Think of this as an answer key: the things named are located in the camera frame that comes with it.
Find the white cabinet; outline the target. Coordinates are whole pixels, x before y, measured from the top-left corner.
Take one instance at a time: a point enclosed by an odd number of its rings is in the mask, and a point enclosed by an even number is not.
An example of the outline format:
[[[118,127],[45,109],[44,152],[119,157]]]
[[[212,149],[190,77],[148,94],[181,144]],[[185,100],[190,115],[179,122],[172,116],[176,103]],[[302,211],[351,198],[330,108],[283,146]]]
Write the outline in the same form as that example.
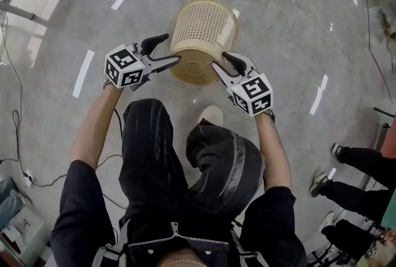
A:
[[[44,223],[29,208],[0,230],[0,244],[25,267],[33,267],[46,247]]]

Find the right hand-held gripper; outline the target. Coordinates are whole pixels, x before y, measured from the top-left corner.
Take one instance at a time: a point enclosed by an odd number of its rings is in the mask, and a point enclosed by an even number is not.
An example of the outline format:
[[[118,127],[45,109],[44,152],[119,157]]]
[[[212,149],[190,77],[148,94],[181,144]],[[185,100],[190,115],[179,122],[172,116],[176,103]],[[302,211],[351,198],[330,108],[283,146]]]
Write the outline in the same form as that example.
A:
[[[227,87],[233,103],[249,116],[254,117],[273,107],[273,89],[264,73],[254,70],[253,61],[240,53],[224,51],[223,57],[238,73],[232,76],[221,64],[212,63],[213,70]],[[253,73],[253,76],[243,77],[239,74]]]

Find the beige mesh waste basket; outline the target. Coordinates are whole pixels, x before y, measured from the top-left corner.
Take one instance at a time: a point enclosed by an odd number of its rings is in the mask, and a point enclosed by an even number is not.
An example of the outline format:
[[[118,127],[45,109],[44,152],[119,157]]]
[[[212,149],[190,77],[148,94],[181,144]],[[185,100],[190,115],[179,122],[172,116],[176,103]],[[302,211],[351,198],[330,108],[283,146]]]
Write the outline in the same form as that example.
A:
[[[195,86],[217,82],[212,62],[226,64],[223,53],[232,49],[237,34],[238,16],[226,4],[217,0],[188,1],[176,16],[170,53],[181,59],[171,73]]]

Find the person's right forearm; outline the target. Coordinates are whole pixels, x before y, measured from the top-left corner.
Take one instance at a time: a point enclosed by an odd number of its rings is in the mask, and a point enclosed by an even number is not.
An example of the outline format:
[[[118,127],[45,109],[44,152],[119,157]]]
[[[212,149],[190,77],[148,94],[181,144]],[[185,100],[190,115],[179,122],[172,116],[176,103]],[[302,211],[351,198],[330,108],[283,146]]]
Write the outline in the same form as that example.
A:
[[[255,116],[255,121],[260,152],[265,160],[264,190],[275,187],[291,188],[289,161],[272,117],[267,113],[260,113]]]

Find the person's black trousers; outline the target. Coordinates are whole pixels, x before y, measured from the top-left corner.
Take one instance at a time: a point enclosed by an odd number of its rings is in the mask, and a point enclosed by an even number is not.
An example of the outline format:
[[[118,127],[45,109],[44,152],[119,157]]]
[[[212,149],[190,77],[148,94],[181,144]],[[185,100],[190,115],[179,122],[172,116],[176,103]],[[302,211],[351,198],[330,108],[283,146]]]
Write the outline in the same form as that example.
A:
[[[126,216],[236,217],[260,187],[264,162],[248,139],[202,120],[189,133],[186,156],[201,176],[189,186],[173,148],[173,125],[161,101],[132,102],[124,112],[119,183]]]

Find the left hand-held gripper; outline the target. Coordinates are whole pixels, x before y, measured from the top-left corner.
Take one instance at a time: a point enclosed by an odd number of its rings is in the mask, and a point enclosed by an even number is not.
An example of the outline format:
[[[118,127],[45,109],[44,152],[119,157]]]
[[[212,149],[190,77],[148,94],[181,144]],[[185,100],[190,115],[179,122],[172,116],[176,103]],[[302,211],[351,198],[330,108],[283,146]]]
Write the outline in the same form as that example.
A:
[[[132,91],[147,83],[149,73],[159,73],[177,65],[180,56],[166,56],[162,58],[152,58],[150,55],[157,45],[169,38],[169,34],[158,35],[146,38],[141,43],[141,52],[137,49],[137,44],[128,46],[120,45],[105,55],[104,73],[106,81],[103,85],[114,85],[117,89],[130,87]]]

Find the person's right white shoe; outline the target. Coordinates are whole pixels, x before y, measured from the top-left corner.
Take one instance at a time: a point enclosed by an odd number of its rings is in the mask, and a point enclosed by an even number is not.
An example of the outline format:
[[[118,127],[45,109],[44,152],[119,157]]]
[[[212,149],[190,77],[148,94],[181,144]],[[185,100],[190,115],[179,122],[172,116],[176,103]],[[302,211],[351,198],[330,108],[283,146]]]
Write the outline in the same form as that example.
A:
[[[215,126],[223,126],[223,112],[214,105],[206,107],[199,116],[198,124],[207,121]]]

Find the person's black zip jacket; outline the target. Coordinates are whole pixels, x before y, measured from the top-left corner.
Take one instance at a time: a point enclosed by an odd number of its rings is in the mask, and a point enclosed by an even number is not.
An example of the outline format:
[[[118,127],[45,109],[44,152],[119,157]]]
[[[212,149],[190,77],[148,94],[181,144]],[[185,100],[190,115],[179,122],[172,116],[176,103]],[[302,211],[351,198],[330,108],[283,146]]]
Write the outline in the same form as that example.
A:
[[[295,197],[290,189],[268,189],[247,208],[239,239],[229,217],[213,217],[166,196],[154,205],[131,202],[120,225],[127,227],[123,246],[126,267],[155,267],[169,252],[188,248],[207,267],[304,267],[306,253],[295,234]],[[76,160],[62,190],[59,217],[51,233],[58,267],[92,267],[97,252],[116,243],[101,186],[93,168]]]

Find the person's left forearm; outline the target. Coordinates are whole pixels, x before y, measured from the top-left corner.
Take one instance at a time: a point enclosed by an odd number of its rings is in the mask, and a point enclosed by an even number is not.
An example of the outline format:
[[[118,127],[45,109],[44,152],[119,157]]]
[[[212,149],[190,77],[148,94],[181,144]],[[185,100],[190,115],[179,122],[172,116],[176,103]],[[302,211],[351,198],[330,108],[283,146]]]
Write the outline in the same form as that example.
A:
[[[122,92],[113,84],[107,85],[94,101],[75,138],[72,161],[79,160],[97,169],[113,111]]]

